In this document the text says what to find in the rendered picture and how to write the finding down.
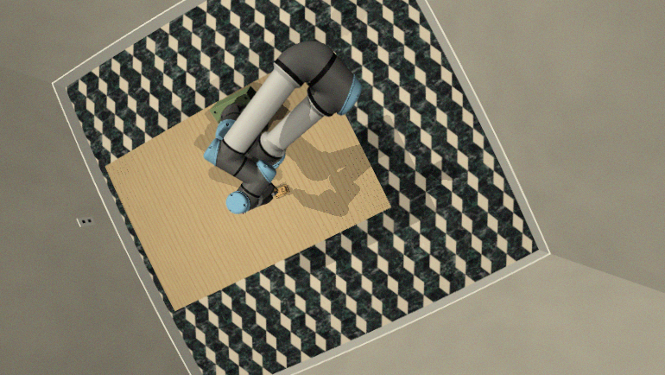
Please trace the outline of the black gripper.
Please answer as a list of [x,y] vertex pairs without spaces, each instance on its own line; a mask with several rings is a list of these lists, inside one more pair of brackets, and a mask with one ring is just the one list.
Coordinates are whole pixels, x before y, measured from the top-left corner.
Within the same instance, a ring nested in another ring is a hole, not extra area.
[[275,186],[271,182],[260,196],[258,205],[256,207],[259,207],[260,205],[266,205],[271,202],[273,200],[273,196],[278,193],[277,191],[273,193],[274,189]]

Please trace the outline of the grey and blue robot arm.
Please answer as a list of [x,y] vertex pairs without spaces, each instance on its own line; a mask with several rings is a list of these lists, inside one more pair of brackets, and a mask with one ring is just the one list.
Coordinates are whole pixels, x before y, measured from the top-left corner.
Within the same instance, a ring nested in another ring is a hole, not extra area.
[[[261,135],[292,91],[305,82],[309,85],[307,97],[271,132]],[[286,148],[324,116],[336,112],[345,115],[361,90],[355,74],[322,42],[300,42],[281,53],[273,72],[247,105],[225,107],[222,114],[226,117],[222,121],[221,114],[216,138],[203,155],[215,167],[242,181],[238,190],[226,198],[228,210],[240,214],[255,208],[275,178]]]

